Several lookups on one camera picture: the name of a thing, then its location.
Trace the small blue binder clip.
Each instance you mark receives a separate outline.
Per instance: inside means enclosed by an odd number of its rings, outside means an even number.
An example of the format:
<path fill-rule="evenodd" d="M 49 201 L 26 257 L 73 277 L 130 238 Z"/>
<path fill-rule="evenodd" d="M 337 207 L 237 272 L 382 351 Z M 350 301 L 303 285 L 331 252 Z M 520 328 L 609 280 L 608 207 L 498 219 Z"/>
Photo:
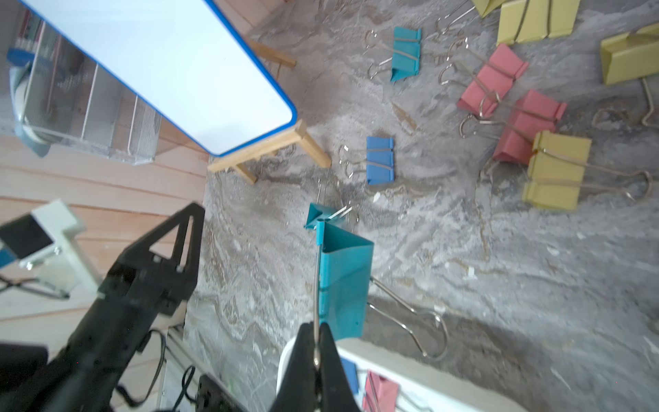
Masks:
<path fill-rule="evenodd" d="M 367 185 L 387 185 L 395 180 L 394 139 L 367 137 L 364 149 L 338 149 L 338 161 L 349 180 L 363 175 Z"/>

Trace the small teal binder clip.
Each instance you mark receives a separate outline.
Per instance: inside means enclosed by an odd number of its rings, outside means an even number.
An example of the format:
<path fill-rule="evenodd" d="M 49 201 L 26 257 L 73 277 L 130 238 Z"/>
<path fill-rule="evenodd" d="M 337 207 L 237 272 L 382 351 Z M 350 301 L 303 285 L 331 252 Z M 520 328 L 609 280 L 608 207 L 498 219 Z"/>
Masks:
<path fill-rule="evenodd" d="M 391 56 L 382 62 L 369 65 L 367 69 L 369 79 L 373 80 L 386 69 L 391 73 L 390 82 L 392 83 L 418 76 L 420 73 L 421 35 L 420 29 L 413 30 L 406 27 L 394 27 L 389 37 L 375 30 L 368 30 L 364 36 L 365 48 L 370 50 L 380 47 L 391 53 Z"/>

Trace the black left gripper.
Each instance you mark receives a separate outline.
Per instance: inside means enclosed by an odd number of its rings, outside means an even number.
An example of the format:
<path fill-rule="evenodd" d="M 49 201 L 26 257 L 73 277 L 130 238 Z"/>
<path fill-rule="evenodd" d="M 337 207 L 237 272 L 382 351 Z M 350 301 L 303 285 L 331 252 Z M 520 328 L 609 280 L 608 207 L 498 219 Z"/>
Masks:
<path fill-rule="evenodd" d="M 1 409 L 110 411 L 114 393 L 130 408 L 143 406 L 119 381 L 149 344 L 156 318 L 172 316 L 192 296 L 204 215 L 191 203 L 128 245 L 54 358 L 45 346 L 2 343 Z"/>

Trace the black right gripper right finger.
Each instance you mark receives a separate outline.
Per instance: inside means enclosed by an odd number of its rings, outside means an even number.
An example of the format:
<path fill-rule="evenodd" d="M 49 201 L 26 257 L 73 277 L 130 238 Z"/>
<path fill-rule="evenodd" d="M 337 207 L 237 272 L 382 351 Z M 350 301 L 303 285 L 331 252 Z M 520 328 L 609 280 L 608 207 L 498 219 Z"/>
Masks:
<path fill-rule="evenodd" d="M 322 412 L 360 412 L 338 354 L 331 328 L 319 326 L 319 410 Z"/>

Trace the large teal binder clip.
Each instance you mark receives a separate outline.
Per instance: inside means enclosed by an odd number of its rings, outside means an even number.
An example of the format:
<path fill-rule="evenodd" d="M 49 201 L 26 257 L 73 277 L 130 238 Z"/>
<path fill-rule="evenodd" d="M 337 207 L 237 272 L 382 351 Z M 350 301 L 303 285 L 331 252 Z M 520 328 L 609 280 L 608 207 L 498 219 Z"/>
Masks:
<path fill-rule="evenodd" d="M 348 206 L 333 209 L 311 203 L 305 229 L 314 231 L 317 247 L 315 322 L 327 324 L 336 341 L 363 336 L 367 310 L 372 309 L 406 331 L 421 355 L 434 362 L 446 356 L 449 332 L 441 316 L 434 311 L 414 308 L 372 275 L 374 243 L 342 228 L 343 219 L 352 211 Z M 370 286 L 389 295 L 398 305 L 420 318 L 432 320 L 441 332 L 444 345 L 437 353 L 424 347 L 420 338 L 400 319 L 376 307 L 368 300 Z"/>

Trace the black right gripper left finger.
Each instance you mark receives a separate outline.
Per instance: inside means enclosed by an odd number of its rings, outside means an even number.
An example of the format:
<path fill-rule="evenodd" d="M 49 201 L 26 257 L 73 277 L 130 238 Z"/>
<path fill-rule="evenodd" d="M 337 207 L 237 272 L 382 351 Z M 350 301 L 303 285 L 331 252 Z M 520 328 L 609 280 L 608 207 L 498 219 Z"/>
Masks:
<path fill-rule="evenodd" d="M 315 341 L 313 324 L 300 326 L 289 357 L 288 367 L 270 411 L 314 411 L 317 407 L 317 369 L 313 363 Z"/>

